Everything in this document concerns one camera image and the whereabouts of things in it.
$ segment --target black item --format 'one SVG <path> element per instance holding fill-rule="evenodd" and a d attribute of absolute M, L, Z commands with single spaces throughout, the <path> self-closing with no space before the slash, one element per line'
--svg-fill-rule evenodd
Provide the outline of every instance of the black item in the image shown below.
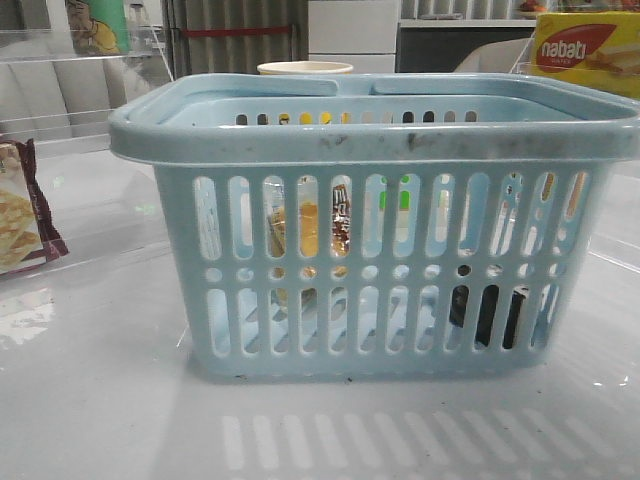
<path fill-rule="evenodd" d="M 402 28 L 397 71 L 453 72 L 476 48 L 530 37 L 533 27 Z"/>
<path fill-rule="evenodd" d="M 482 303 L 480 304 L 480 312 L 478 315 L 478 327 L 476 329 L 476 342 L 482 343 L 485 347 L 489 346 L 491 341 L 491 330 L 493 328 L 493 320 L 498 306 L 498 296 L 500 289 L 497 285 L 489 285 L 482 293 Z M 509 317 L 504 331 L 502 347 L 509 350 L 513 348 L 516 338 L 516 330 L 522 304 L 527 298 L 528 289 L 525 287 L 517 288 L 511 296 L 511 307 L 509 308 Z M 469 289 L 464 285 L 459 285 L 453 289 L 451 295 L 451 309 L 449 312 L 449 321 L 456 327 L 464 326 L 464 317 L 467 311 L 467 301 L 469 299 Z"/>

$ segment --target glossy white surface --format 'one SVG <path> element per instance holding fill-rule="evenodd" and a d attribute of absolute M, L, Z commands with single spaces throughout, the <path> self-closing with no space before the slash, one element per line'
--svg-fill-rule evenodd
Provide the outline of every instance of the glossy white surface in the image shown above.
<path fill-rule="evenodd" d="M 639 478 L 640 175 L 630 165 L 610 185 L 545 365 L 216 383 L 190 356 L 152 173 L 106 152 L 48 159 L 42 187 L 72 253 L 0 280 L 0 476 Z M 61 171 L 66 193 L 54 188 Z"/>

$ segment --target yellow item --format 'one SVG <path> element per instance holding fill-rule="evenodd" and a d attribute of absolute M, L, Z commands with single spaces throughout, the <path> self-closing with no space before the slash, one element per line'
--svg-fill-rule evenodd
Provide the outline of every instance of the yellow item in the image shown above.
<path fill-rule="evenodd" d="M 100 53 L 120 53 L 116 35 L 105 23 L 94 21 L 90 41 Z"/>
<path fill-rule="evenodd" d="M 636 13 L 539 15 L 531 73 L 640 98 L 638 32 Z"/>

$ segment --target gray curtain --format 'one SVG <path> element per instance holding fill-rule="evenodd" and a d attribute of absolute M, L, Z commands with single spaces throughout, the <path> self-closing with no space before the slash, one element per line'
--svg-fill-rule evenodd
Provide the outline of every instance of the gray curtain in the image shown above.
<path fill-rule="evenodd" d="M 307 58 L 306 0 L 163 0 L 174 75 L 256 73 L 264 62 Z M 188 38 L 186 30 L 294 26 L 292 35 Z"/>

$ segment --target light blue basket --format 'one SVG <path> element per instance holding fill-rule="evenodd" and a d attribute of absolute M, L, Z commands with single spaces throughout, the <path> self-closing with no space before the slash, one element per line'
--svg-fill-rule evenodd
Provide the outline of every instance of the light blue basket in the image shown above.
<path fill-rule="evenodd" d="M 154 165 L 211 372 L 473 372 L 543 358 L 639 111 L 524 76 L 201 75 L 118 109 L 111 148 Z"/>

